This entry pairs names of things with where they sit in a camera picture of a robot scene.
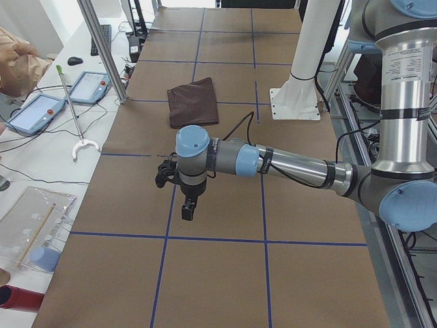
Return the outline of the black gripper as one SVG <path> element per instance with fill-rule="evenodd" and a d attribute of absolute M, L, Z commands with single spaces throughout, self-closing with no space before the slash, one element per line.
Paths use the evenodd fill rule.
<path fill-rule="evenodd" d="M 206 183 L 203 182 L 197 185 L 181 184 L 180 189 L 185 195 L 185 200 L 181 209 L 182 219 L 185 221 L 192 221 L 197 207 L 198 197 L 205 192 Z"/>

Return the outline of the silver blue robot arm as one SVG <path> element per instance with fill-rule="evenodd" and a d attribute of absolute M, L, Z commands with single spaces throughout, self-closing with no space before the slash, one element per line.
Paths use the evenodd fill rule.
<path fill-rule="evenodd" d="M 427 162 L 427 121 L 435 1 L 354 1 L 350 38 L 382 52 L 380 149 L 370 166 L 312 158 L 263 145 L 212 138 L 200 126 L 175 137 L 175 182 L 185 196 L 182 218 L 193 219 L 208 172 L 252 177 L 271 174 L 312 189 L 327 189 L 364 206 L 404 232 L 436 222 L 434 168 Z"/>

